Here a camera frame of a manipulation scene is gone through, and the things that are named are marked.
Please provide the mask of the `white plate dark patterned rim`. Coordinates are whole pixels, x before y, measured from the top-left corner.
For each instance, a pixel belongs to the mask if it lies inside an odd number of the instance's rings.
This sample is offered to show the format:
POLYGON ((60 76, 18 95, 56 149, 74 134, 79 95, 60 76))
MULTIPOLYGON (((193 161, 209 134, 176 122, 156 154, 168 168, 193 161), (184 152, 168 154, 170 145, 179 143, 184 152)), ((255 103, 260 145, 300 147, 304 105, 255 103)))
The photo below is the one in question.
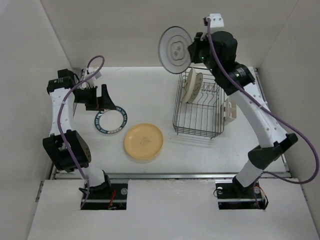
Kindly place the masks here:
POLYGON ((117 106, 115 110, 99 111, 94 118, 94 126, 100 134, 112 135, 120 132, 128 122, 126 111, 117 106))

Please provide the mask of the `yellow plate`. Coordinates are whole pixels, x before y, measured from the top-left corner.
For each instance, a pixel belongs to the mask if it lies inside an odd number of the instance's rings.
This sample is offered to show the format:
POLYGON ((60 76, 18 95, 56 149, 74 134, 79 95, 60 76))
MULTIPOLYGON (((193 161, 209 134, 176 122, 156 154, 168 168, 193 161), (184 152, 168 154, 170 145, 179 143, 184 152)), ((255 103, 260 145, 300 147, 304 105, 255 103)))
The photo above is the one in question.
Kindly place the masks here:
POLYGON ((124 138, 126 153, 140 161, 157 157, 164 145, 164 135, 154 124, 140 123, 131 127, 124 138))

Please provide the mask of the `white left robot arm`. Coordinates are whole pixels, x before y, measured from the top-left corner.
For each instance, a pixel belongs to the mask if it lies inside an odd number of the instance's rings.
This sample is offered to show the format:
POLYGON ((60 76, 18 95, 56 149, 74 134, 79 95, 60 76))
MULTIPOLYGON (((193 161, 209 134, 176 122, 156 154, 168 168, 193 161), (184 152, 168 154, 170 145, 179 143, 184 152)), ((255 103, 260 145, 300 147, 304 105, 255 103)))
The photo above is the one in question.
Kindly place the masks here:
POLYGON ((84 104, 88 111, 115 110, 107 85, 102 84, 101 96, 97 88, 91 86, 80 89, 71 75, 50 80, 47 93, 52 102, 52 127, 49 137, 42 140, 42 145, 59 171, 78 174, 86 181, 90 193, 100 198, 111 195, 112 186, 105 172, 92 166, 91 151, 88 144, 74 129, 74 104, 84 104))

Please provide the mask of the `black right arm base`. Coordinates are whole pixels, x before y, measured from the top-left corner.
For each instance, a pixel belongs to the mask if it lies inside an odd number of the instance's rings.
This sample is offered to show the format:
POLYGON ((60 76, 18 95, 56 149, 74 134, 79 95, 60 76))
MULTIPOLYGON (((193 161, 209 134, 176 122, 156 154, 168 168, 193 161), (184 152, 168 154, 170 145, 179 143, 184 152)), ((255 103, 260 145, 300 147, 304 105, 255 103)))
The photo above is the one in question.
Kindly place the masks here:
POLYGON ((230 181, 216 181, 213 195, 219 210, 265 210, 269 199, 257 181, 240 192, 230 181))

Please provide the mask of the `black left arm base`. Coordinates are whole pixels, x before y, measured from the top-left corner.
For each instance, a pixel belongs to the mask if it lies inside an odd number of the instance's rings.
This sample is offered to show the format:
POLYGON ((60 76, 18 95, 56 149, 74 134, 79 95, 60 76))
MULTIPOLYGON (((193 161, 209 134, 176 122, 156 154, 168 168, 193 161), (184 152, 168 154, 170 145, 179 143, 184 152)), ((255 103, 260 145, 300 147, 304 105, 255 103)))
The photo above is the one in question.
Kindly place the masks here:
POLYGON ((90 190, 87 197, 87 185, 79 188, 82 193, 81 210, 122 211, 127 209, 129 186, 127 182, 112 182, 110 186, 90 190))

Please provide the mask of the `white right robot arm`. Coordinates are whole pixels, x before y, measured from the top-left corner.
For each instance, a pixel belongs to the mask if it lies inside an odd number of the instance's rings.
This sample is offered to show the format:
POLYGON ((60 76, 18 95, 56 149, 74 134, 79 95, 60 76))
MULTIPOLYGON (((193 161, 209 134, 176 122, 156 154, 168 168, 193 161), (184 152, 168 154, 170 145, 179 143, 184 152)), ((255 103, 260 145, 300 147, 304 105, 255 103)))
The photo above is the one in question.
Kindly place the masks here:
POLYGON ((188 46, 191 62, 203 63, 214 81, 240 108, 252 127, 259 145, 248 152, 248 161, 232 179, 232 193, 243 197, 263 171, 297 141, 294 133, 287 133, 279 122, 268 114, 269 108, 249 68, 236 61, 238 42, 227 31, 217 31, 210 37, 196 33, 188 46))

